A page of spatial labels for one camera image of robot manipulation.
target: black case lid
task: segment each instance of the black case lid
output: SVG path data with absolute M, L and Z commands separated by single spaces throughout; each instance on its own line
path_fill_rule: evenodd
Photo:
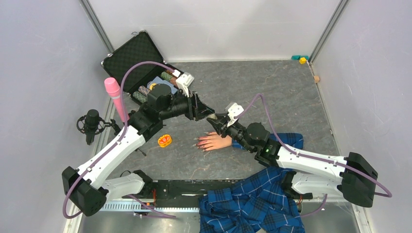
M 125 73 L 135 64 L 144 61 L 164 64 L 163 57 L 149 37 L 149 34 L 146 31 L 141 31 L 115 50 L 111 56 L 106 57 L 102 61 L 102 66 L 120 85 Z M 160 74 L 163 71 L 164 68 L 156 65 L 139 66 L 129 74 L 123 90 L 127 93 L 133 93 L 138 90 L 139 86 L 146 86 L 148 82 L 153 80 L 155 78 L 154 74 Z

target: pink bottle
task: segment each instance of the pink bottle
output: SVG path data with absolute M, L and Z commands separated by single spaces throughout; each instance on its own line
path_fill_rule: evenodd
M 120 95 L 121 95 L 121 91 L 120 91 L 120 86 L 117 83 L 115 78 L 107 78 L 104 81 L 104 86 L 106 87 L 106 91 L 107 93 L 110 95 L 110 97 L 113 100 L 113 103 L 116 107 L 116 110 L 121 118 L 121 120 L 123 121 L 123 123 L 125 122 L 124 119 L 124 113 L 123 113 L 123 106 L 120 102 Z

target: white wall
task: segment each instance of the white wall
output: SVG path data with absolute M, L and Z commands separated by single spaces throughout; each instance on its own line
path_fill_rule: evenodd
M 165 60 L 310 55 L 339 0 L 89 0 L 113 46 L 146 30 Z
M 411 230 L 411 9 L 410 0 L 350 1 L 314 62 L 342 154 L 366 157 L 393 193 L 367 209 L 377 233 Z
M 108 101 L 107 50 L 77 0 L 2 0 L 0 32 L 0 232 L 58 233 L 61 172 L 92 150 L 75 122 Z

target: mannequin hand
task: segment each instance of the mannequin hand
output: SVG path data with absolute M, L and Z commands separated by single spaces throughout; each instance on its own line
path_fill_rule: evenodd
M 226 136 L 222 138 L 216 132 L 207 133 L 207 136 L 197 138 L 199 142 L 195 144 L 198 149 L 203 151 L 217 150 L 232 145 L 232 138 Z

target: blue plaid cloth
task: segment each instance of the blue plaid cloth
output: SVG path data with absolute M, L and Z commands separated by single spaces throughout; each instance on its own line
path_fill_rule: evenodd
M 200 199 L 200 233 L 304 233 L 294 200 L 280 182 L 290 169 L 268 167 Z
M 303 136 L 300 133 L 278 133 L 277 135 L 283 143 L 295 147 L 296 149 L 303 149 Z M 270 138 L 277 141 L 277 138 L 273 133 L 270 134 Z M 233 139 L 232 147 L 244 150 L 244 148 Z

